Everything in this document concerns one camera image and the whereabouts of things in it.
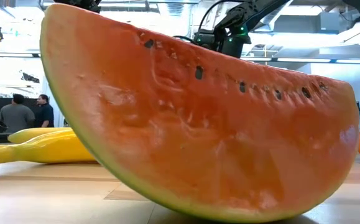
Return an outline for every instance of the banana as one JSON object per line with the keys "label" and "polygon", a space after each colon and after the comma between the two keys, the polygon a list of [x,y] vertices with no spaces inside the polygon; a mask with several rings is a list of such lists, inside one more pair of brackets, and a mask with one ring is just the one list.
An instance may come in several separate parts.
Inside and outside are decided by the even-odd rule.
{"label": "banana", "polygon": [[72,128],[28,128],[14,134],[10,134],[8,136],[8,141],[15,144],[21,144],[42,134],[66,130],[72,130]]}
{"label": "banana", "polygon": [[43,134],[22,144],[0,145],[0,164],[14,161],[96,162],[72,130]]}

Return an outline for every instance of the wooden table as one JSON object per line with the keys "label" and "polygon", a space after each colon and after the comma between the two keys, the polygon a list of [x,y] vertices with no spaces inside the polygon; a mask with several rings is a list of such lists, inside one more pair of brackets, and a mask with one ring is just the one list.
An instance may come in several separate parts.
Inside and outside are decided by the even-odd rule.
{"label": "wooden table", "polygon": [[[156,205],[98,164],[0,164],[0,224],[208,224]],[[360,157],[341,188],[276,224],[360,224]]]}

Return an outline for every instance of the person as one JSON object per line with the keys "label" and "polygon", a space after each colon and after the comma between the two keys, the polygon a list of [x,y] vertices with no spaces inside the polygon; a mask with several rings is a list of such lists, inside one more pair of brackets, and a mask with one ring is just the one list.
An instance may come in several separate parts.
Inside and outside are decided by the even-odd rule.
{"label": "person", "polygon": [[7,133],[16,133],[33,126],[35,114],[27,106],[23,105],[24,101],[24,96],[14,94],[11,104],[1,108],[0,120],[7,125]]}
{"label": "person", "polygon": [[35,114],[35,128],[53,128],[54,110],[48,103],[48,96],[41,94],[37,99],[39,110]]}

